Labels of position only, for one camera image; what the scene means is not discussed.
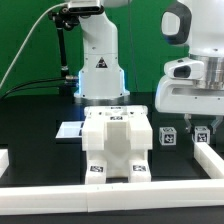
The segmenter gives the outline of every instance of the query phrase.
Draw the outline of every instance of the green wall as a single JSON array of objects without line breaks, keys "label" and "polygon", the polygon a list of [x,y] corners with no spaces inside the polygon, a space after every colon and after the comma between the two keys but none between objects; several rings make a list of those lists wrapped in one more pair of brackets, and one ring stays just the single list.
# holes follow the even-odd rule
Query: green wall
[{"label": "green wall", "polygon": [[[46,9],[61,2],[60,0],[0,2],[0,79],[34,22]],[[131,4],[134,58],[140,92],[156,90],[158,81],[163,75],[164,63],[187,55],[187,48],[169,46],[161,36],[161,15],[171,2],[173,0],[133,0]],[[107,15],[119,30],[119,64],[126,72],[126,87],[130,91],[136,91],[128,28],[128,7],[107,9]],[[83,63],[80,28],[67,32],[66,42],[70,70],[73,74],[77,74]],[[60,60],[56,30],[53,22],[46,17],[33,33],[0,93],[26,81],[59,76]]]}]

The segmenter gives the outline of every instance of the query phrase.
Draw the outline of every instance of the white robot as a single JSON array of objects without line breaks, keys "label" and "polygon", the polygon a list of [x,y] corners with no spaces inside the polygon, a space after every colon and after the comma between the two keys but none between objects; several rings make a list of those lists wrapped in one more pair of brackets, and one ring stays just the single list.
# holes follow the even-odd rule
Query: white robot
[{"label": "white robot", "polygon": [[159,112],[224,115],[224,1],[178,0],[164,13],[171,45],[188,45],[189,57],[166,63],[159,82]]},{"label": "white robot", "polygon": [[84,13],[93,10],[93,15],[78,18],[83,31],[84,66],[79,72],[79,90],[74,94],[77,101],[109,100],[117,103],[130,94],[125,89],[124,71],[118,64],[117,28],[108,20],[105,12],[94,15],[94,10],[100,12],[102,7],[120,7],[130,2],[83,0],[68,3],[71,12],[77,10],[79,3]]}]

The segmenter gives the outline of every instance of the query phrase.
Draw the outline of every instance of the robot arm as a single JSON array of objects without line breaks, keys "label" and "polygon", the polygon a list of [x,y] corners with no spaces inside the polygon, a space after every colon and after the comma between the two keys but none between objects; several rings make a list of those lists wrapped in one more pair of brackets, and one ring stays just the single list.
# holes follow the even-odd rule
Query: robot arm
[{"label": "robot arm", "polygon": [[158,111],[224,115],[223,8],[223,0],[178,0],[164,13],[165,39],[172,45],[187,44],[189,56],[165,65]]},{"label": "robot arm", "polygon": [[[87,5],[91,2],[91,5],[85,5],[84,9],[78,7],[77,2]],[[93,11],[91,16],[80,14],[78,18],[83,31],[84,66],[79,72],[79,90],[74,94],[77,101],[117,102],[129,95],[124,87],[124,71],[118,64],[117,28],[100,7],[119,7],[130,2],[131,0],[83,0],[68,3],[70,12],[80,13],[80,8],[84,13],[87,10]]]}]

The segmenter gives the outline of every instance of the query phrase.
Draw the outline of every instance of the black cable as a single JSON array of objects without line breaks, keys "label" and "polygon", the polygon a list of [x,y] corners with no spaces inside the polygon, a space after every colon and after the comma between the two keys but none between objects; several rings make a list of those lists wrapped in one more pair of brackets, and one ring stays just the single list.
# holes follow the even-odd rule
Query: black cable
[{"label": "black cable", "polygon": [[132,54],[132,67],[133,67],[133,73],[134,73],[134,80],[135,80],[135,89],[138,92],[138,80],[137,80],[137,69],[136,69],[136,63],[135,63],[135,51],[134,51],[134,41],[133,41],[133,35],[132,35],[132,21],[131,21],[131,1],[128,0],[128,26],[129,26],[129,37],[130,37],[130,44],[131,44],[131,54]]},{"label": "black cable", "polygon": [[18,86],[13,87],[12,89],[8,90],[7,92],[22,88],[22,87],[28,86],[28,85],[34,85],[34,84],[45,83],[45,82],[56,82],[56,81],[63,81],[63,80],[65,80],[64,77],[59,77],[59,78],[57,77],[57,78],[39,79],[39,80],[35,80],[35,81],[29,81],[29,82],[19,84]]},{"label": "black cable", "polygon": [[9,94],[19,92],[19,91],[25,91],[25,90],[35,90],[35,89],[46,89],[46,88],[60,88],[61,86],[64,85],[55,85],[55,86],[35,86],[35,87],[28,87],[28,88],[19,88],[19,89],[14,89],[7,91],[3,96],[0,97],[0,101],[4,100]]}]

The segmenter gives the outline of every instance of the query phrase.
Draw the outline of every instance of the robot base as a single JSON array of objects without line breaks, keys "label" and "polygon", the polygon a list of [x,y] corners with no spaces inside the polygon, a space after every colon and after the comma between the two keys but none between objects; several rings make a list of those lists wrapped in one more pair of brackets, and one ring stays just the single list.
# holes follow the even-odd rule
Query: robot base
[{"label": "robot base", "polygon": [[77,104],[84,104],[88,106],[109,106],[118,105],[120,103],[127,103],[130,100],[130,93],[127,93],[121,97],[114,99],[88,99],[81,97],[80,94],[74,94],[74,102]]}]

